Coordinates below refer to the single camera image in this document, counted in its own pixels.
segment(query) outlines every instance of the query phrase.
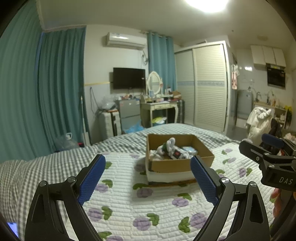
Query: bed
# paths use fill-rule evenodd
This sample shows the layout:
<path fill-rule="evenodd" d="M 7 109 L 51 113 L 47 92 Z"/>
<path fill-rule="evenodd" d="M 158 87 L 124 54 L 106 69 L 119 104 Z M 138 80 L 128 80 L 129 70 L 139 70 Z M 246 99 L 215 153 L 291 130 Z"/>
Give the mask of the bed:
<path fill-rule="evenodd" d="M 258 165 L 241 155 L 238 142 L 222 134 L 184 124 L 156 126 L 137 133 L 110 138 L 96 145 L 54 153 L 31 161 L 12 160 L 0 165 L 0 210 L 7 221 L 16 222 L 24 239 L 30 203 L 41 180 L 63 182 L 77 175 L 97 153 L 107 165 L 92 197 L 83 206 L 103 240 L 188 240 L 203 226 L 213 205 L 205 200 L 196 183 L 172 188 L 147 187 L 144 174 L 146 136 L 155 134 L 194 134 L 215 155 L 212 168 L 233 182 L 257 182 L 268 220 L 273 220 L 272 188 L 260 183 Z M 65 208 L 61 214 L 69 237 L 76 239 Z M 221 233 L 227 235 L 237 203 Z"/>

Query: floor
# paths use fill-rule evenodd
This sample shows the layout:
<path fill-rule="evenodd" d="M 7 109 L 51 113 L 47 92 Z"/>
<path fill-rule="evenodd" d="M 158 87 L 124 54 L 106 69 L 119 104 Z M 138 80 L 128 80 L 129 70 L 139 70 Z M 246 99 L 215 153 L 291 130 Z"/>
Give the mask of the floor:
<path fill-rule="evenodd" d="M 236 141 L 242 141 L 243 139 L 247 138 L 247 129 L 236 126 L 229 133 L 228 137 Z"/>

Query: air conditioner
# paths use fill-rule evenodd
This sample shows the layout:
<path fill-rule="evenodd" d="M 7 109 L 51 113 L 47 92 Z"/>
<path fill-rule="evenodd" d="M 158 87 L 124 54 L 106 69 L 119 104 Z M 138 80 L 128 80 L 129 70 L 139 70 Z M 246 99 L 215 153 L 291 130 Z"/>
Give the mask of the air conditioner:
<path fill-rule="evenodd" d="M 143 49 L 146 44 L 147 38 L 144 37 L 116 33 L 107 34 L 107 46 Z"/>

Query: sliding wardrobe door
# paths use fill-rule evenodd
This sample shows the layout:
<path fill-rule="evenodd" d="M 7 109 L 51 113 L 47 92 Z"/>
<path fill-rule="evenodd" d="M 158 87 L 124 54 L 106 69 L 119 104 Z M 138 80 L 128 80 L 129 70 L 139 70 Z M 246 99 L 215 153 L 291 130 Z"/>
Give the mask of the sliding wardrobe door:
<path fill-rule="evenodd" d="M 227 107 L 227 73 L 223 45 L 193 49 L 197 127 L 223 132 Z"/>
<path fill-rule="evenodd" d="M 176 53 L 177 90 L 185 103 L 185 124 L 194 124 L 194 66 L 192 50 Z"/>

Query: ceiling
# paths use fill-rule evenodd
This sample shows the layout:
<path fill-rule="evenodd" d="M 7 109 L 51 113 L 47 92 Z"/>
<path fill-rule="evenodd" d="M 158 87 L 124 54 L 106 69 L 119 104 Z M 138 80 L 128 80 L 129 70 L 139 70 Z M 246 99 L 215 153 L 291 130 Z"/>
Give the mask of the ceiling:
<path fill-rule="evenodd" d="M 279 47 L 284 51 L 292 34 L 265 0 L 229 0 L 220 13 L 206 14 L 184 0 L 37 0 L 44 29 L 107 24 L 172 36 L 180 45 L 228 35 L 233 48 L 250 44 Z M 267 36 L 267 41 L 257 36 Z"/>

